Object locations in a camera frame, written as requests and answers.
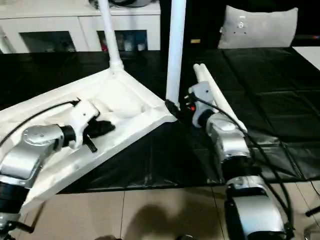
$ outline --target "white pole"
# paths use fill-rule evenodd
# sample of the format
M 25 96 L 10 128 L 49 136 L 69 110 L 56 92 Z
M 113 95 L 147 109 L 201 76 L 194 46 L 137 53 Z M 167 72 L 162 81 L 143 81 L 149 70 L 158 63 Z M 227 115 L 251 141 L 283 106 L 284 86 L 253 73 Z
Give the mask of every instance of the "white pole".
M 179 104 L 182 50 L 187 0 L 171 1 L 170 40 L 165 98 Z
M 221 92 L 220 88 L 218 87 L 216 81 L 210 74 L 209 70 L 207 69 L 206 65 L 203 63 L 200 64 L 199 68 L 197 69 L 201 72 L 201 74 L 205 77 L 206 81 L 209 82 L 214 101 L 216 103 L 216 106 L 224 110 L 227 114 L 229 114 L 234 120 L 238 122 L 238 124 L 241 126 L 242 129 L 247 131 L 246 126 L 243 124 L 242 121 L 240 121 L 234 111 L 232 110 L 231 106 L 229 105 L 228 101 L 226 100 L 225 96 Z
M 194 70 L 196 79 L 198 80 L 198 83 L 204 82 L 204 81 L 208 81 L 207 78 L 206 78 L 205 73 L 202 71 L 202 68 L 200 67 L 199 64 L 194 64 L 194 65 L 193 65 L 193 70 Z
M 115 72 L 118 69 L 124 69 L 124 65 L 119 55 L 116 34 L 112 27 L 109 2 L 108 0 L 98 0 L 98 3 L 104 25 L 106 45 L 110 57 L 110 68 Z

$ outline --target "black cable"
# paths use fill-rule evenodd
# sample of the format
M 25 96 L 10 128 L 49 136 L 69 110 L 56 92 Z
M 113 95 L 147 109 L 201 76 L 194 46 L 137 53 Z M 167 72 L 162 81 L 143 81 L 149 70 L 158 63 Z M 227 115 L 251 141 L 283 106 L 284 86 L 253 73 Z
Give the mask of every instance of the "black cable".
M 311 185 L 312 185 L 312 187 L 313 187 L 314 191 L 316 192 L 316 194 L 317 194 L 318 198 L 320 198 L 320 193 L 319 193 L 319 192 L 318 192 L 318 190 L 316 189 L 316 187 L 315 187 L 314 183 L 313 183 L 312 181 L 310 181 L 310 183 L 311 183 Z
M 212 107 L 213 109 L 218 110 L 220 113 L 225 115 L 227 118 L 229 118 L 238 127 L 238 129 L 244 134 L 244 136 L 246 136 L 253 143 L 253 145 L 259 150 L 260 154 L 267 161 L 267 163 L 269 164 L 269 168 L 271 169 L 271 171 L 273 172 L 275 178 L 279 182 L 280 187 L 281 187 L 281 189 L 283 191 L 284 197 L 286 199 L 287 206 L 285 205 L 285 203 L 283 202 L 281 197 L 278 195 L 278 193 L 271 186 L 271 184 L 267 181 L 267 179 L 265 177 L 263 177 L 262 179 L 265 181 L 266 185 L 268 186 L 268 188 L 270 189 L 272 194 L 275 196 L 275 198 L 279 201 L 281 207 L 283 208 L 283 210 L 286 213 L 286 216 L 288 218 L 288 222 L 290 223 L 290 227 L 293 228 L 294 227 L 294 216 L 293 216 L 292 203 L 291 203 L 291 199 L 290 199 L 288 190 L 287 190 L 286 186 L 284 185 L 282 179 L 280 178 L 278 172 L 273 168 L 273 165 L 272 165 L 269 157 L 264 152 L 264 150 L 261 148 L 261 146 L 254 140 L 254 138 L 252 136 L 250 136 L 244 129 L 242 129 L 242 127 L 239 125 L 239 123 L 233 117 L 231 117 L 223 109 L 221 109 L 221 108 L 219 108 L 219 107 L 217 107 L 217 106 L 215 106 L 215 105 L 213 105 L 213 104 L 211 104 L 211 103 L 209 103 L 209 102 L 207 102 L 205 100 L 202 100 L 201 98 L 198 98 L 194 93 L 191 93 L 189 96 L 194 101 L 199 101 L 199 102 L 201 102 L 201 103 L 203 103 L 205 105 L 208 105 L 208 106 Z
M 63 105 L 67 105 L 67 104 L 72 104 L 73 106 L 77 105 L 79 103 L 80 100 L 74 100 L 74 101 L 65 101 L 62 103 L 58 103 L 56 105 L 50 106 L 46 109 L 43 109 L 35 114 L 33 114 L 32 116 L 28 117 L 27 119 L 25 119 L 23 122 L 21 122 L 18 126 L 16 126 L 14 129 L 12 129 L 1 141 L 0 141 L 0 147 L 5 143 L 5 141 L 10 138 L 12 136 L 12 134 L 14 134 L 19 128 L 21 128 L 24 124 L 26 124 L 27 122 L 29 122 L 30 120 L 34 119 L 35 117 L 51 110 L 51 109 L 55 109 L 57 107 L 63 106 Z

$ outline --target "black plastic sheet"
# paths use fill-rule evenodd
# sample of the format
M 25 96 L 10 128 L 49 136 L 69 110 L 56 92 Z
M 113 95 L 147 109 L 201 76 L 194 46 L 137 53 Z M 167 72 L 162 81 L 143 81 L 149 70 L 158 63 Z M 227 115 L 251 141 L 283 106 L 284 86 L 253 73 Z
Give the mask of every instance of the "black plastic sheet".
M 125 70 L 156 95 L 166 91 L 167 58 L 124 53 Z M 102 52 L 0 55 L 0 108 L 108 67 Z M 204 63 L 236 115 L 285 182 L 320 179 L 320 72 L 292 48 L 216 49 L 184 56 L 180 96 Z M 275 178 L 259 152 L 263 174 Z M 200 129 L 165 123 L 95 168 L 62 193 L 220 185 L 213 146 Z

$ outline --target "white pillow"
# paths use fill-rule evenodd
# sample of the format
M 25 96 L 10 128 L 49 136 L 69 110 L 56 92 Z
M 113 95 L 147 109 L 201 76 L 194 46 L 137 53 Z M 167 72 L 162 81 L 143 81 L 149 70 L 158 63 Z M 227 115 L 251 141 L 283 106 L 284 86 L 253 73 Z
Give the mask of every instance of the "white pillow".
M 219 49 L 289 47 L 296 33 L 298 8 L 248 12 L 226 6 Z

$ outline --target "glass cabinet door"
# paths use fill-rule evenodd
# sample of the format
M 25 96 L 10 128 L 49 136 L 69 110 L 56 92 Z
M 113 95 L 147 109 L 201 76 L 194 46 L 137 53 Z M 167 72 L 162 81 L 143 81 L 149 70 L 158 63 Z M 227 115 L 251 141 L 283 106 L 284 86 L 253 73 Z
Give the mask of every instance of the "glass cabinet door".
M 13 18 L 0 22 L 16 53 L 88 51 L 77 17 Z
M 20 32 L 20 36 L 31 53 L 76 51 L 68 31 Z

